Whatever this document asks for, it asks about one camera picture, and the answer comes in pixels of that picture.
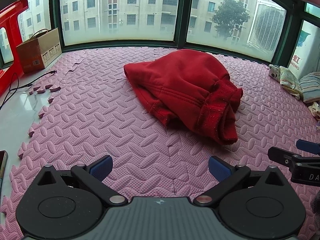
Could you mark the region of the red sweatpants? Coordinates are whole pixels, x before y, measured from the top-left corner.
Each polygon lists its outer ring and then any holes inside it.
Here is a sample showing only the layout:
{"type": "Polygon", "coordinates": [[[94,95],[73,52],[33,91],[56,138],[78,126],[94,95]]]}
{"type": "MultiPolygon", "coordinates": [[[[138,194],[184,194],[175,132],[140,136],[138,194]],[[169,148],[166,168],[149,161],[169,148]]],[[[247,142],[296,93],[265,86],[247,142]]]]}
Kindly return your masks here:
{"type": "Polygon", "coordinates": [[[220,145],[237,141],[235,113],[243,90],[212,55],[177,50],[126,64],[124,74],[145,109],[165,127],[183,126],[220,145]]]}

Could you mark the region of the cream crumpled cloth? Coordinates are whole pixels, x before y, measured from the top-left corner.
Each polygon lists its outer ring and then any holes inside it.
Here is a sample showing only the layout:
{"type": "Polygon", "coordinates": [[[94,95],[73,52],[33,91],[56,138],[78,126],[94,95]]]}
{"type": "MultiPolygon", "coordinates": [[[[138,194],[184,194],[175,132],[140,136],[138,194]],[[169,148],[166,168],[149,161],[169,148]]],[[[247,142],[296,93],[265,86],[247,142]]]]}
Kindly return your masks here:
{"type": "Polygon", "coordinates": [[[319,103],[317,102],[313,102],[309,107],[308,107],[309,111],[311,112],[312,116],[316,119],[316,120],[320,120],[320,106],[319,103]]]}

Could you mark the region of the pink foam puzzle mat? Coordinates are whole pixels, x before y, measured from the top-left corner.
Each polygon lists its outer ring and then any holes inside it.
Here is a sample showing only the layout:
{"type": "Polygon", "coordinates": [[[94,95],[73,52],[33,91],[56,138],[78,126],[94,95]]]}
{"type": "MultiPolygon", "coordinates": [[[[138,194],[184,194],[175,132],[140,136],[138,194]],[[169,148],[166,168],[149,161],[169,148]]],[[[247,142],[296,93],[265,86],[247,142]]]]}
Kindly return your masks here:
{"type": "Polygon", "coordinates": [[[41,167],[68,170],[103,155],[113,158],[105,183],[127,198],[195,197],[216,184],[208,159],[263,170],[276,146],[296,152],[296,141],[319,142],[317,122],[268,75],[264,64],[217,55],[244,94],[236,113],[238,140],[225,147],[187,131],[165,128],[136,98],[123,67],[170,53],[165,48],[81,50],[60,57],[56,74],[35,74],[1,109],[3,181],[1,239],[21,239],[15,211],[41,167]]]}

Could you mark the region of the striped folded cloth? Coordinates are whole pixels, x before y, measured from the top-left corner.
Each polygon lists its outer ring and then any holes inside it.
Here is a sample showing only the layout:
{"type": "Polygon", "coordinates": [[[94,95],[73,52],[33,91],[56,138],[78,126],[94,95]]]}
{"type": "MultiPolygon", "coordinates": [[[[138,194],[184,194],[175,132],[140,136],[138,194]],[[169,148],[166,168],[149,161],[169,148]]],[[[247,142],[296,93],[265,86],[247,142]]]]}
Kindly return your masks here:
{"type": "Polygon", "coordinates": [[[320,73],[312,72],[300,79],[304,103],[313,103],[320,100],[320,73]]]}

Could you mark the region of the floral folded cloth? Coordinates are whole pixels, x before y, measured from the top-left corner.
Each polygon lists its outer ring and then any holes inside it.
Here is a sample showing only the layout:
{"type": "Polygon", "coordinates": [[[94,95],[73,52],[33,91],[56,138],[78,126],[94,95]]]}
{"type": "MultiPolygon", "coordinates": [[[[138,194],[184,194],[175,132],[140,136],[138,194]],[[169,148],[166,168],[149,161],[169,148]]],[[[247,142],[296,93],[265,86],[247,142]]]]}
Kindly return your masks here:
{"type": "Polygon", "coordinates": [[[297,100],[303,98],[303,92],[300,87],[299,81],[288,68],[280,66],[279,83],[283,89],[294,96],[297,100]]]}

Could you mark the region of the polka dot white cloth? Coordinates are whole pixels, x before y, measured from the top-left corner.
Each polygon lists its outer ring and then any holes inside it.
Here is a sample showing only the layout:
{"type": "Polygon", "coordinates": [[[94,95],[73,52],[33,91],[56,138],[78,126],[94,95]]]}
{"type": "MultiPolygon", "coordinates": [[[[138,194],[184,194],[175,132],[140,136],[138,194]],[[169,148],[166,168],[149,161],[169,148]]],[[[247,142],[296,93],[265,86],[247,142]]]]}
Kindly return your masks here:
{"type": "Polygon", "coordinates": [[[269,64],[268,75],[277,82],[280,82],[280,67],[278,65],[269,64]]]}

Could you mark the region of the black smartphone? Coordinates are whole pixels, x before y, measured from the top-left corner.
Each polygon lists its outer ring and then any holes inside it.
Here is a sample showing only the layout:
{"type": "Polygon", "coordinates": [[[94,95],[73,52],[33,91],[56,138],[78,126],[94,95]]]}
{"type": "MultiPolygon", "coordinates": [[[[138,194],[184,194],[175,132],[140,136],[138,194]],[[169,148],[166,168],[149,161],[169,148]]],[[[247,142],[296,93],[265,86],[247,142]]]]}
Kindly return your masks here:
{"type": "Polygon", "coordinates": [[[3,179],[5,167],[7,164],[8,153],[5,150],[0,151],[0,178],[3,179]]]}

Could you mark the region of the brown cardboard box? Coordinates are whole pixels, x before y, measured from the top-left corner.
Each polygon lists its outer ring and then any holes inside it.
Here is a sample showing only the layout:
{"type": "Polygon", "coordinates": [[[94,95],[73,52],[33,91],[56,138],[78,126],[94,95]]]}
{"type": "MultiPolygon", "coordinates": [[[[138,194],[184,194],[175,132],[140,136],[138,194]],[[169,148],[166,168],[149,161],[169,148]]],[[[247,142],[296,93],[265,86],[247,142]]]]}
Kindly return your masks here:
{"type": "Polygon", "coordinates": [[[43,70],[62,54],[59,30],[41,29],[16,49],[24,74],[43,70]]]}

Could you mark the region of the outdoor air conditioner unit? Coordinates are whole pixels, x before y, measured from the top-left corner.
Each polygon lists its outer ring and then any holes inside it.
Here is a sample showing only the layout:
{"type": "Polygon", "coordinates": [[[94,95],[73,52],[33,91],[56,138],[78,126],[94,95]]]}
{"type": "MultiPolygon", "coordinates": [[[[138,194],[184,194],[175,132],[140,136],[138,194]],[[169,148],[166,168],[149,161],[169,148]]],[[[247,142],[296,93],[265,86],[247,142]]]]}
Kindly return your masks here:
{"type": "Polygon", "coordinates": [[[258,0],[247,44],[259,57],[271,61],[277,48],[286,10],[276,3],[258,0]]]}

